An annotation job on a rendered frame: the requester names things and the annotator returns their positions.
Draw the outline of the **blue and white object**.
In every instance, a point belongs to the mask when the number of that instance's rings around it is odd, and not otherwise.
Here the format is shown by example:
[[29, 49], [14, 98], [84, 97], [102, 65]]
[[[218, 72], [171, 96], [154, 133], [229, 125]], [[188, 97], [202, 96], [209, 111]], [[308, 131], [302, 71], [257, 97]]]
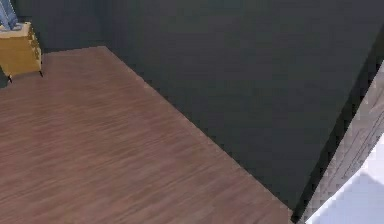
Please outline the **blue and white object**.
[[18, 23], [10, 0], [0, 0], [0, 22], [6, 30], [13, 30]]

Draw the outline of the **yellow wooden side table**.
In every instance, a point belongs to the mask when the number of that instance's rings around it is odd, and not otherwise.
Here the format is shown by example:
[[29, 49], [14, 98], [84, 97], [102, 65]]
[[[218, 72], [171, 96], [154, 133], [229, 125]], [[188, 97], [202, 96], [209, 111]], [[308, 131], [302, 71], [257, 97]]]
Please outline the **yellow wooden side table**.
[[15, 30], [0, 26], [0, 72], [12, 82], [17, 75], [42, 73], [42, 49], [31, 22], [18, 23]]

